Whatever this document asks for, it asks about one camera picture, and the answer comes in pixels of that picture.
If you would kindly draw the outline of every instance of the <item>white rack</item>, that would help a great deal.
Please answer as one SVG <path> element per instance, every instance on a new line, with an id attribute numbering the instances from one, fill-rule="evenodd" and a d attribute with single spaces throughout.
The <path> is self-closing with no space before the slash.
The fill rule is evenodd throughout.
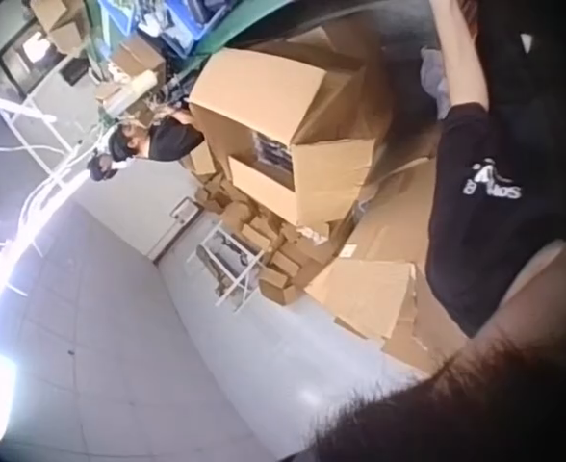
<path id="1" fill-rule="evenodd" d="M 221 236 L 225 241 L 231 242 L 243 253 L 246 259 L 246 266 L 240 274 L 234 274 L 229 269 L 230 266 L 226 265 L 226 262 L 222 261 L 221 258 L 208 246 L 208 244 L 217 236 Z M 217 223 L 217 225 L 206 235 L 200 245 L 205 249 L 208 257 L 213 262 L 213 264 L 215 264 L 221 270 L 221 272 L 223 272 L 229 278 L 229 280 L 232 281 L 230 287 L 227 288 L 225 293 L 217 301 L 216 306 L 223 304 L 225 300 L 227 300 L 232 294 L 234 294 L 236 289 L 241 288 L 243 290 L 242 297 L 240 303 L 235 307 L 234 312 L 240 311 L 250 301 L 251 297 L 257 291 L 257 287 L 251 288 L 250 277 L 256 267 L 262 266 L 261 260 L 266 252 L 264 250 L 261 250 L 259 253 L 255 253 L 254 251 L 246 248 L 244 244 L 240 243 L 236 238 L 234 238 L 234 236 L 232 236 L 223 228 L 222 221 Z M 197 248 L 187 259 L 187 263 L 192 261 L 196 256 Z"/>

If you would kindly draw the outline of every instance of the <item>white metal frame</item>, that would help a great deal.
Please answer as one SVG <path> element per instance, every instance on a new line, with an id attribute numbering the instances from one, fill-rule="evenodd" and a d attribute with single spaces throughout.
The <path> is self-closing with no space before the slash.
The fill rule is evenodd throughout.
<path id="1" fill-rule="evenodd" d="M 240 275 L 238 275 L 238 276 L 234 275 L 227 268 L 227 266 L 220 260 L 220 258 L 208 247 L 208 242 L 211 241 L 217 234 L 221 234 L 224 239 L 234 243 L 234 245 L 237 248 L 239 248 L 243 252 L 243 254 L 247 257 L 248 264 L 246 265 L 246 268 L 243 270 L 243 272 L 241 272 Z M 225 294 L 223 294 L 219 298 L 219 300 L 217 300 L 217 303 L 216 303 L 215 306 L 222 305 L 223 302 L 225 302 L 225 300 L 227 300 L 238 287 L 241 287 L 243 289 L 243 297 L 241 299 L 240 305 L 238 305 L 234 309 L 235 313 L 239 312 L 240 310 L 242 310 L 246 306 L 246 304 L 251 300 L 253 295 L 257 292 L 257 287 L 254 288 L 254 289 L 251 289 L 249 287 L 249 283 L 250 283 L 249 278 L 250 278 L 252 270 L 255 267 L 258 267 L 258 266 L 261 267 L 262 266 L 261 261 L 262 261 L 262 258 L 264 257 L 264 255 L 266 254 L 266 252 L 264 250 L 261 250 L 260 252 L 258 252 L 256 254 L 255 252 L 246 248 L 242 243 L 240 243 L 236 238 L 234 238 L 234 236 L 232 236 L 227 231 L 225 231 L 225 229 L 223 228 L 223 222 L 222 221 L 217 223 L 217 225 L 215 225 L 215 227 L 213 227 L 213 229 L 211 229 L 211 231 L 206 235 L 204 240 L 199 245 L 201 245 L 206 250 L 206 253 L 208 254 L 211 261 L 215 265 L 217 265 L 217 267 L 229 278 L 230 281 L 232 281 L 232 284 L 230 285 L 230 287 L 227 289 Z M 197 256 L 197 248 L 191 254 L 191 256 L 187 259 L 187 263 L 192 261 L 196 256 Z"/>

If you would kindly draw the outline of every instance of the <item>person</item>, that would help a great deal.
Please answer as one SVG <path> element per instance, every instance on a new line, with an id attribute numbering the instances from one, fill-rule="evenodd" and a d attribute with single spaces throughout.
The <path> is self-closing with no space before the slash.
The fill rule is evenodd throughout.
<path id="1" fill-rule="evenodd" d="M 94 181 L 114 178 L 135 159 L 174 162 L 189 155 L 204 142 L 187 110 L 168 108 L 163 119 L 149 129 L 138 122 L 118 125 L 108 139 L 108 152 L 96 153 L 88 163 Z"/>
<path id="2" fill-rule="evenodd" d="M 476 51 L 458 2 L 430 5 L 452 107 L 426 271 L 470 341 L 430 378 L 349 403 L 295 462 L 566 460 L 561 17 L 480 0 Z"/>

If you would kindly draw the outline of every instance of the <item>black t-shirt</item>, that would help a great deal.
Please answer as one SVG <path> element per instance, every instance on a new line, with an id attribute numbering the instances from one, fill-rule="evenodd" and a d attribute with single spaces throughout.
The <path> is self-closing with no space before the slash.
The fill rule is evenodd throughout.
<path id="1" fill-rule="evenodd" d="M 179 161 L 204 142 L 204 136 L 192 125 L 183 125 L 170 116 L 152 126 L 149 134 L 148 159 L 153 161 Z"/>
<path id="2" fill-rule="evenodd" d="M 518 147 L 497 123 L 478 104 L 453 107 L 437 156 L 426 274 L 469 336 L 534 254 L 566 240 L 564 178 L 553 159 Z"/>

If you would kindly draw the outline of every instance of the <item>dark hair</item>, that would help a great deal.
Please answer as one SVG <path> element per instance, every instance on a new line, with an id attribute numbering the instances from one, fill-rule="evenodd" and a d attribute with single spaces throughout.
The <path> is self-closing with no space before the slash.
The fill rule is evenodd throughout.
<path id="1" fill-rule="evenodd" d="M 315 437 L 320 462 L 566 460 L 566 367 L 499 348 L 388 397 L 357 398 Z"/>
<path id="2" fill-rule="evenodd" d="M 87 169 L 90 172 L 90 179 L 92 181 L 103 181 L 114 178 L 114 176 L 118 173 L 118 170 L 109 169 L 107 171 L 103 171 L 101 169 L 101 164 L 99 164 L 100 159 L 100 155 L 97 154 L 92 156 L 87 163 Z"/>
<path id="3" fill-rule="evenodd" d="M 138 149 L 129 147 L 131 139 L 122 133 L 122 125 L 118 125 L 108 139 L 108 151 L 115 162 L 126 161 L 138 155 Z"/>

